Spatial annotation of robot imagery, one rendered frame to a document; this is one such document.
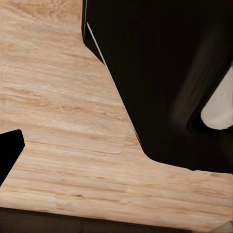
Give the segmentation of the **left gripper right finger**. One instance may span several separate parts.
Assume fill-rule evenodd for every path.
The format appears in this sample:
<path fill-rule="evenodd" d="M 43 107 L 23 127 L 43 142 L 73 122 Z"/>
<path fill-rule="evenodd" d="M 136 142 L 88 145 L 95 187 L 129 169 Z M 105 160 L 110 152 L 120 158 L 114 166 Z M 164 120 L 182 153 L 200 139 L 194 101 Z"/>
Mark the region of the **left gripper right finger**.
<path fill-rule="evenodd" d="M 233 167 L 233 130 L 221 130 L 218 147 Z"/>

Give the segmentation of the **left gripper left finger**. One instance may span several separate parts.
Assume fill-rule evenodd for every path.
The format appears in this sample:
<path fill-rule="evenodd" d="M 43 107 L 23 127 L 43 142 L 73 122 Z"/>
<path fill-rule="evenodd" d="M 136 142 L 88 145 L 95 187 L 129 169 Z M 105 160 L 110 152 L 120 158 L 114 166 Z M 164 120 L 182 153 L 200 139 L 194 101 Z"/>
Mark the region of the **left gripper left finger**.
<path fill-rule="evenodd" d="M 0 134 L 0 187 L 24 148 L 20 129 Z"/>

